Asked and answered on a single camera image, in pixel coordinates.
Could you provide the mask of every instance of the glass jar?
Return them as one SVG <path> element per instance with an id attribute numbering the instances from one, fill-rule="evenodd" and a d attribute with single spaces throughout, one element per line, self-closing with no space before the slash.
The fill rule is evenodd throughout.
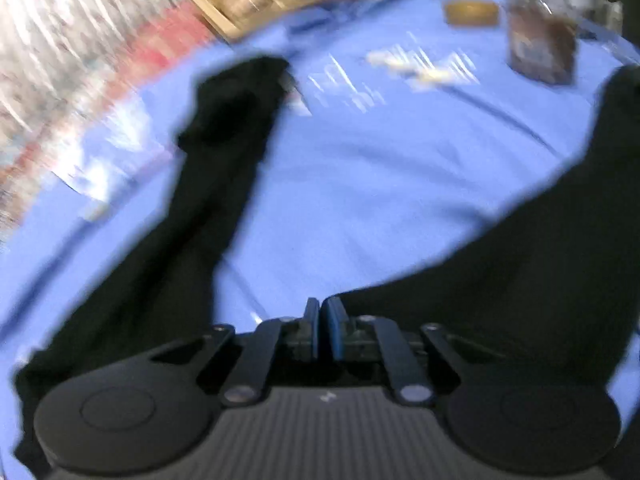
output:
<path id="1" fill-rule="evenodd" d="M 511 0 L 509 65 L 530 79 L 553 85 L 574 81 L 578 27 L 541 0 Z"/>

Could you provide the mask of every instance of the circular mount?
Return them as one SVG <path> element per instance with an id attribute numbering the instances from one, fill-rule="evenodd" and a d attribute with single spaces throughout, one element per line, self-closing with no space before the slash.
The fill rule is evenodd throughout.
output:
<path id="1" fill-rule="evenodd" d="M 47 395 L 34 427 L 50 462 L 91 476 L 124 476 L 157 469 L 196 446 L 212 422 L 211 401 L 173 373 L 147 371 L 98 370 Z"/>
<path id="2" fill-rule="evenodd" d="M 620 433 L 606 392 L 566 384 L 462 384 L 449 397 L 446 419 L 455 439 L 482 462 L 529 475 L 587 469 Z"/>
<path id="3" fill-rule="evenodd" d="M 224 400 L 230 406 L 236 404 L 248 404 L 254 402 L 260 397 L 260 394 L 256 392 L 251 386 L 240 384 L 239 386 L 232 386 L 224 393 Z"/>
<path id="4" fill-rule="evenodd" d="M 400 397 L 406 402 L 426 402 L 433 399 L 433 390 L 423 384 L 408 384 L 400 390 Z"/>

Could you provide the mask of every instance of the red fabric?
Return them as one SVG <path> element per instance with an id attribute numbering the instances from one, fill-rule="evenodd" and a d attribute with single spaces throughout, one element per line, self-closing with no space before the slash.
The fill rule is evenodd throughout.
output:
<path id="1" fill-rule="evenodd" d="M 188 1 L 147 23 L 118 60 L 116 77 L 105 92 L 104 108 L 212 39 L 212 33 L 198 18 L 197 8 Z"/>

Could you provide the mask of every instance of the blue table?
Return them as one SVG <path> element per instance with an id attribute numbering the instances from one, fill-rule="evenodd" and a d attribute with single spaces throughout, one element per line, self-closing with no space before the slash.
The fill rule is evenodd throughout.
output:
<path id="1" fill-rule="evenodd" d="M 551 89 L 505 64 L 506 34 L 451 30 L 442 0 L 356 0 L 303 10 L 231 47 L 205 47 L 138 93 L 154 140 L 188 120 L 194 82 L 253 52 L 292 62 L 308 113 L 287 107 L 257 189 L 217 269 L 218 320 L 239 332 L 296 316 L 306 298 L 388 280 L 446 258 L 580 157 L 599 85 L 619 65 L 582 44 L 576 85 Z M 364 62 L 372 50 L 457 52 L 478 82 L 416 92 Z M 99 138 L 100 128 L 87 139 Z M 10 374 L 157 221 L 181 156 L 140 154 L 110 215 L 55 182 L 0 256 L 0 449 L 10 480 L 18 435 Z M 640 342 L 610 385 L 624 418 L 640 392 Z"/>

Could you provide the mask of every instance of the metal pivot screw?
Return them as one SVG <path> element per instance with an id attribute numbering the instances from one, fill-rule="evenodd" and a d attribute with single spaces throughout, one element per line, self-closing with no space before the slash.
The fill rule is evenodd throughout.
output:
<path id="1" fill-rule="evenodd" d="M 234 404 L 252 402 L 252 400 L 257 399 L 257 397 L 257 392 L 251 386 L 246 386 L 245 384 L 232 386 L 225 392 L 225 399 Z"/>
<path id="2" fill-rule="evenodd" d="M 433 391 L 421 384 L 408 384 L 400 390 L 400 397 L 406 402 L 426 402 L 433 397 Z"/>

